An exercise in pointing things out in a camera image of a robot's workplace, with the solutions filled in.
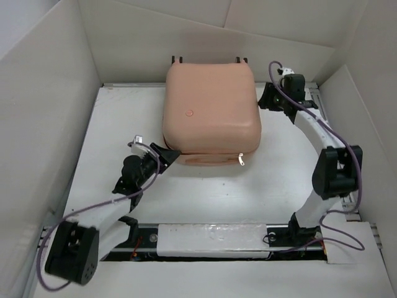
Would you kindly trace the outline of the pink hard-shell suitcase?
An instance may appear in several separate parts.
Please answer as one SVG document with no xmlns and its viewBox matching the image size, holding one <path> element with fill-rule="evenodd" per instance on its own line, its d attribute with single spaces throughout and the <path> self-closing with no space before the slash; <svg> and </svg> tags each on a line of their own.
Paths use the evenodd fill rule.
<svg viewBox="0 0 397 298">
<path fill-rule="evenodd" d="M 163 139 L 178 162 L 221 166 L 245 162 L 261 142 L 254 75 L 247 58 L 195 64 L 173 58 L 166 76 Z"/>
</svg>

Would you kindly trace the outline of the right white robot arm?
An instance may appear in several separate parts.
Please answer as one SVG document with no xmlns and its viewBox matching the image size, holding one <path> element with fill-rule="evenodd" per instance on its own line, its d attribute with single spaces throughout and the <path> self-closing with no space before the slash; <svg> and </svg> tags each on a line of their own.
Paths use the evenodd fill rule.
<svg viewBox="0 0 397 298">
<path fill-rule="evenodd" d="M 281 235 L 269 232 L 263 238 L 270 246 L 283 241 L 286 251 L 291 252 L 325 240 L 320 235 L 321 229 L 327 228 L 324 224 L 326 216 L 337 212 L 333 208 L 337 201 L 356 192 L 355 206 L 341 213 L 347 215 L 358 210 L 363 193 L 363 151 L 358 145 L 348 144 L 333 131 L 323 119 L 318 105 L 306 99 L 306 80 L 302 74 L 296 74 L 280 62 L 272 61 L 270 64 L 278 65 L 280 79 L 276 81 L 272 78 L 266 83 L 258 102 L 259 108 L 283 112 L 305 134 L 318 155 L 311 178 L 313 190 L 310 196 L 293 213 L 285 232 Z"/>
</svg>

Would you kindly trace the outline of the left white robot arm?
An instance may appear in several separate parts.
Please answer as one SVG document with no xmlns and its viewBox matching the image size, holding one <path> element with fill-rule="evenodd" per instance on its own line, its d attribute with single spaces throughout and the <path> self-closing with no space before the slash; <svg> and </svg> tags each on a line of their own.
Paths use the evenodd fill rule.
<svg viewBox="0 0 397 298">
<path fill-rule="evenodd" d="M 74 210 L 51 228 L 52 237 L 44 267 L 37 272 L 64 279 L 67 284 L 86 285 L 98 262 L 117 245 L 132 246 L 138 240 L 138 222 L 128 216 L 145 190 L 181 155 L 179 150 L 138 141 L 128 144 L 132 154 L 123 161 L 115 183 L 115 199 Z"/>
</svg>

